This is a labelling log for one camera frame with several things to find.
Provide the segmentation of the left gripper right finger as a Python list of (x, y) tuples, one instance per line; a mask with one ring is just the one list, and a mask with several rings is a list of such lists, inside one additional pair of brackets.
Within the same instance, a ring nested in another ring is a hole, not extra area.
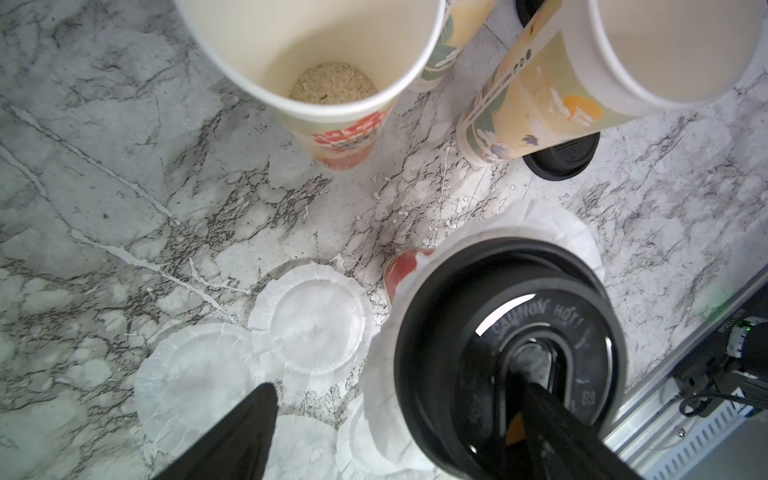
[(521, 413), (534, 479), (640, 479), (540, 385), (526, 386)]

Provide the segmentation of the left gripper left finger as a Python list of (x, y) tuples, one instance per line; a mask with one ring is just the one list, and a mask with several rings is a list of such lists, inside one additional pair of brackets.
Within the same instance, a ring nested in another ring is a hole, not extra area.
[(276, 427), (278, 397), (265, 382), (166, 467), (159, 479), (261, 479)]

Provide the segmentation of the red paper milk tea cup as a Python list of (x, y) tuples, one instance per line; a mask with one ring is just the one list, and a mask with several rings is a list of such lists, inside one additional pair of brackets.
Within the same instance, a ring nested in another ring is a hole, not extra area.
[(393, 304), (398, 286), (411, 273), (417, 270), (419, 261), (430, 257), (434, 253), (432, 248), (416, 248), (403, 250), (395, 255), (384, 270), (384, 286), (390, 304)]

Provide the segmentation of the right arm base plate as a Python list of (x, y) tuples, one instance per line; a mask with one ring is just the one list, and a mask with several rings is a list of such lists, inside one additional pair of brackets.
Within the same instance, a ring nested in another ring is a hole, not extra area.
[(673, 369), (685, 417), (706, 418), (728, 401), (767, 409), (767, 301), (740, 306)]

